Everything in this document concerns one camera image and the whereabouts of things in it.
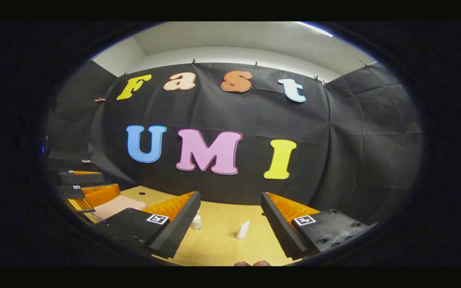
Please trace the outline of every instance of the pink sponge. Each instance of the pink sponge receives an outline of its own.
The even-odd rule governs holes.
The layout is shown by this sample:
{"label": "pink sponge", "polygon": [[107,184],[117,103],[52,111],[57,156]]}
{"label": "pink sponge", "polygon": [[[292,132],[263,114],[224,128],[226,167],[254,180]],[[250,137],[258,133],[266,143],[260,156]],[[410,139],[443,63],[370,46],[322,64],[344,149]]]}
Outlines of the pink sponge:
{"label": "pink sponge", "polygon": [[95,207],[95,212],[92,212],[91,214],[97,220],[103,221],[124,210],[125,208],[135,208],[136,210],[143,210],[147,208],[147,204],[137,201],[135,199],[119,195],[117,196],[117,198]]}

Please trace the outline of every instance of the wooden table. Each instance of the wooden table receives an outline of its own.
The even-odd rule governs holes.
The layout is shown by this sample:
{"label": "wooden table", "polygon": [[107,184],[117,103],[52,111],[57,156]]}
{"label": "wooden table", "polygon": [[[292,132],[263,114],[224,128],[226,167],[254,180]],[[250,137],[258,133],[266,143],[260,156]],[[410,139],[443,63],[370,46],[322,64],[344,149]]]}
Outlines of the wooden table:
{"label": "wooden table", "polygon": [[[122,195],[152,206],[176,197],[168,193],[138,186],[122,191]],[[266,260],[272,266],[291,264],[284,255],[261,206],[221,204],[201,201],[202,230],[189,228],[177,254],[165,260],[182,266],[233,266],[245,261],[250,265]],[[236,239],[239,227],[250,220],[244,239]]]}

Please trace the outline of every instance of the hand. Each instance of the hand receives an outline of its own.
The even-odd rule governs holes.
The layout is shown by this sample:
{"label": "hand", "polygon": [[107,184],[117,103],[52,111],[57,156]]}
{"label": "hand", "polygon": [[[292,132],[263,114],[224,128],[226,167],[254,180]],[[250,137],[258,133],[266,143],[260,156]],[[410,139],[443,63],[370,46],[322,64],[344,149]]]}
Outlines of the hand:
{"label": "hand", "polygon": [[[247,262],[238,262],[234,264],[234,266],[250,266]],[[259,262],[256,262],[253,266],[271,266],[268,262],[262,260]]]}

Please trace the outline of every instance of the letter m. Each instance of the letter m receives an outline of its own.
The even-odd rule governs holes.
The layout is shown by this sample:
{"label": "letter m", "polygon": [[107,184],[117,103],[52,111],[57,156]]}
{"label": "letter m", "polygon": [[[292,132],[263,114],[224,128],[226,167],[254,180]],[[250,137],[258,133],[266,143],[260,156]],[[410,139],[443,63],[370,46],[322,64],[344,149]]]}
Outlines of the letter m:
{"label": "letter m", "polygon": [[233,175],[238,173],[235,166],[236,148],[243,138],[237,132],[222,132],[212,142],[210,147],[205,144],[200,131],[196,129],[179,130],[182,138],[181,160],[175,166],[180,170],[192,171],[192,155],[201,171],[205,171],[212,160],[216,158],[216,164],[211,171],[218,174]]}

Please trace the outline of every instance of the light blue letter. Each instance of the light blue letter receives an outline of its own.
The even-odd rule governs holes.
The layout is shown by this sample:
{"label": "light blue letter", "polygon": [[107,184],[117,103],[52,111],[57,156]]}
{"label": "light blue letter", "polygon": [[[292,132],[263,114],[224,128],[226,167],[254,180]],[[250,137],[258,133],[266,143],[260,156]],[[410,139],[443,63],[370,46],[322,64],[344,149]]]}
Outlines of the light blue letter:
{"label": "light blue letter", "polygon": [[142,126],[131,125],[126,128],[128,131],[128,153],[138,162],[152,163],[161,156],[161,136],[166,132],[165,126],[150,126],[148,131],[150,137],[150,152],[143,153],[140,150],[140,134],[143,132]]}
{"label": "light blue letter", "polygon": [[298,89],[303,89],[302,85],[297,84],[293,79],[280,79],[279,83],[284,84],[284,93],[287,98],[296,102],[305,102],[305,96],[298,94]]}

